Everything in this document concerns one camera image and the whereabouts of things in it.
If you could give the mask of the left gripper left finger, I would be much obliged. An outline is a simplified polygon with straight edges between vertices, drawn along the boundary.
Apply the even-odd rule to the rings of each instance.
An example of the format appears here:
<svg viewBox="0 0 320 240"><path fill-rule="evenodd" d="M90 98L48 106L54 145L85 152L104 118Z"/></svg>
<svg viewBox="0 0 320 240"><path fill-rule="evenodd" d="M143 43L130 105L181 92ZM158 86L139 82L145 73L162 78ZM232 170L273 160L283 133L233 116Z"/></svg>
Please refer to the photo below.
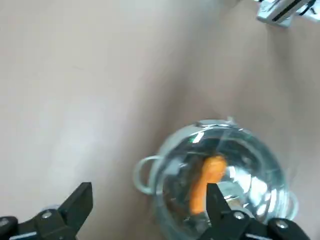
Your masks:
<svg viewBox="0 0 320 240"><path fill-rule="evenodd" d="M93 209L91 182L81 183L58 207L48 208L19 222L15 216L0 218L2 240L76 240Z"/></svg>

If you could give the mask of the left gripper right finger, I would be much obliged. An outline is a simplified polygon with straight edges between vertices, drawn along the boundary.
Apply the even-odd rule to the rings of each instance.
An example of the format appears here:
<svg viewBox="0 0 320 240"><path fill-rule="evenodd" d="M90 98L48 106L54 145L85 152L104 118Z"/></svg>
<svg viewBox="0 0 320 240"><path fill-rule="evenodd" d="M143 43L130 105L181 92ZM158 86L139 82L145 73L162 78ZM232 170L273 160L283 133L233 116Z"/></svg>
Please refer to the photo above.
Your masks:
<svg viewBox="0 0 320 240"><path fill-rule="evenodd" d="M309 236L295 222L271 218L267 224L251 218L242 210L232 210L219 187L206 187L206 211L211 223L201 240L308 240Z"/></svg>

